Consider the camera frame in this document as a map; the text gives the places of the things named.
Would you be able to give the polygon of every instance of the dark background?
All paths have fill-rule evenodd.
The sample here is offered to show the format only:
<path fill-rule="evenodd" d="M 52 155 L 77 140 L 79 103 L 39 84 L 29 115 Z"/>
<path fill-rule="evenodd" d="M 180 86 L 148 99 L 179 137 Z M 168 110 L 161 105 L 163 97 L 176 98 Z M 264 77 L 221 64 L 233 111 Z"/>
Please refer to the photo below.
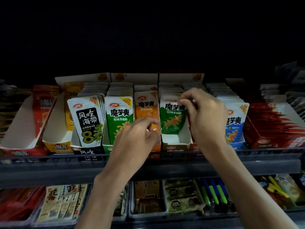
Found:
<path fill-rule="evenodd" d="M 99 72 L 196 71 L 271 81 L 304 63 L 300 0 L 1 3 L 1 75 L 19 87 Z"/>

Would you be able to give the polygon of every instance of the right hand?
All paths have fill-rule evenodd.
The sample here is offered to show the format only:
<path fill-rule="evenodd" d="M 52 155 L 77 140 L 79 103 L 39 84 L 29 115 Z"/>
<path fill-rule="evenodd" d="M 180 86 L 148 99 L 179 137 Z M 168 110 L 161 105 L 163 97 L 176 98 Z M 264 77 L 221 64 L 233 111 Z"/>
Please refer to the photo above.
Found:
<path fill-rule="evenodd" d="M 227 145 L 224 136 L 228 110 L 224 103 L 197 88 L 182 93 L 179 103 L 189 111 L 192 135 L 205 156 L 207 152 Z"/>

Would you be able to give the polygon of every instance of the forearm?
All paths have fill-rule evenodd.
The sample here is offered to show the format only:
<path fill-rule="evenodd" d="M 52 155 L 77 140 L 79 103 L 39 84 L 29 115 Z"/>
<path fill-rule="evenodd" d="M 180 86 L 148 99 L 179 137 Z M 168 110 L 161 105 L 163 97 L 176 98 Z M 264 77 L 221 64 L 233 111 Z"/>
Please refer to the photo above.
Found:
<path fill-rule="evenodd" d="M 116 202 L 127 181 L 124 172 L 107 167 L 97 175 L 75 229 L 110 228 Z"/>
<path fill-rule="evenodd" d="M 225 144 L 216 149 L 219 156 L 210 157 L 210 162 L 224 181 L 245 228 L 297 228 L 248 172 L 231 146 Z"/>

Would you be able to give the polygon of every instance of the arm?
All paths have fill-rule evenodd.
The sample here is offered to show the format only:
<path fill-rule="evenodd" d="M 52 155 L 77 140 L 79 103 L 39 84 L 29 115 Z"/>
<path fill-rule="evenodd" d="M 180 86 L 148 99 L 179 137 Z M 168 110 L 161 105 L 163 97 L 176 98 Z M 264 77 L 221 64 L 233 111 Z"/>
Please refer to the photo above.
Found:
<path fill-rule="evenodd" d="M 224 133 L 228 110 L 213 96 L 193 88 L 180 96 L 200 150 L 224 181 L 245 228 L 298 228 L 242 164 Z M 195 100 L 198 109 L 192 102 Z"/>
<path fill-rule="evenodd" d="M 121 191 L 143 165 L 160 136 L 160 131 L 153 131 L 151 123 L 158 121 L 151 117 L 136 119 L 116 137 L 109 161 L 94 179 L 75 229 L 110 228 Z"/>

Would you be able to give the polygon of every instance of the left hand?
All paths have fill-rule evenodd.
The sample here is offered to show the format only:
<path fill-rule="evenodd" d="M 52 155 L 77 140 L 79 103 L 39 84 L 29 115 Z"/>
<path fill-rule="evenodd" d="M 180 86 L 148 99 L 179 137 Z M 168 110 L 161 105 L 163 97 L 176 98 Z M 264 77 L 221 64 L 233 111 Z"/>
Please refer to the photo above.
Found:
<path fill-rule="evenodd" d="M 157 125 L 159 121 L 146 117 L 127 125 L 117 135 L 105 169 L 119 168 L 118 172 L 124 172 L 128 181 L 144 164 L 160 137 L 161 131 L 154 131 L 151 124 Z"/>

